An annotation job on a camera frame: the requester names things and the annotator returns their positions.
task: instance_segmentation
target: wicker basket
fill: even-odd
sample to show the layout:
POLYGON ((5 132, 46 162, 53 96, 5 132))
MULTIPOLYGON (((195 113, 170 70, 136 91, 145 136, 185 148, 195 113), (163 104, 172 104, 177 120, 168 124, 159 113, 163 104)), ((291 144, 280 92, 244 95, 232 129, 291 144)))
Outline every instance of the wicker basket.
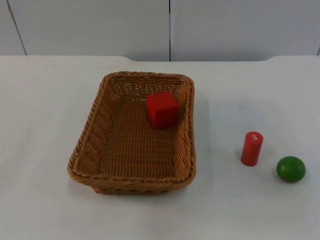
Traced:
POLYGON ((184 75, 115 72, 105 76, 69 160, 70 177, 101 194, 161 194, 194 179, 194 83, 184 75), (170 91, 178 124, 153 130, 148 94, 170 91))

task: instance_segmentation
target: white wall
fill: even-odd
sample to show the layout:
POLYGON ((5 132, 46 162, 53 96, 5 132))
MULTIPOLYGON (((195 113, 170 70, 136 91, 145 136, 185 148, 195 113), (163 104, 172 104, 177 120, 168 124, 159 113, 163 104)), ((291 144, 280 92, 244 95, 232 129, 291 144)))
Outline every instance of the white wall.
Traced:
POLYGON ((171 0, 172 61, 316 55, 320 0, 171 0))
POLYGON ((0 0, 0 55, 25 55, 6 0, 0 0))
POLYGON ((169 60, 168 0, 10 0, 28 55, 169 60))

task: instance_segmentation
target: white table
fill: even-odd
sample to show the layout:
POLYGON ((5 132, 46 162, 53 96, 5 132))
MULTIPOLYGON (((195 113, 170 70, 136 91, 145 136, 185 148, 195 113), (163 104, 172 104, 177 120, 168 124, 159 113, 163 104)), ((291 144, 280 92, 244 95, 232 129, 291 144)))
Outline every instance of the white table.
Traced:
POLYGON ((77 240, 318 240, 320 58, 261 62, 135 62, 124 57, 0 57, 0 238, 77 240), (95 193, 67 163, 102 77, 180 73, 195 84, 197 173, 161 196, 95 193), (245 133, 264 136, 242 165, 245 133), (280 158, 307 173, 280 181, 280 158))

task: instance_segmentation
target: green ball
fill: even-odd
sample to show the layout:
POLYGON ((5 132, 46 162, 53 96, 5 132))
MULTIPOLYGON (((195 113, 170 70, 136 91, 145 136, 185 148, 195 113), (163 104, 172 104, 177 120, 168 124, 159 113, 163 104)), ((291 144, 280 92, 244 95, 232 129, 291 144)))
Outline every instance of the green ball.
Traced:
POLYGON ((276 165, 276 173, 287 183, 296 183, 304 178, 306 166, 295 156, 285 156, 276 165))

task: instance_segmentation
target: red cube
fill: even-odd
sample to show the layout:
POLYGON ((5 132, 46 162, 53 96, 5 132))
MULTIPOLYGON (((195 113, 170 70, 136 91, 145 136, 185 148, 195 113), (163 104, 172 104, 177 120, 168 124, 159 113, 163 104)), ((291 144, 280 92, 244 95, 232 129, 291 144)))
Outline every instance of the red cube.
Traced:
POLYGON ((146 112, 154 129, 172 127, 178 122, 179 104, 168 91, 146 96, 146 112))

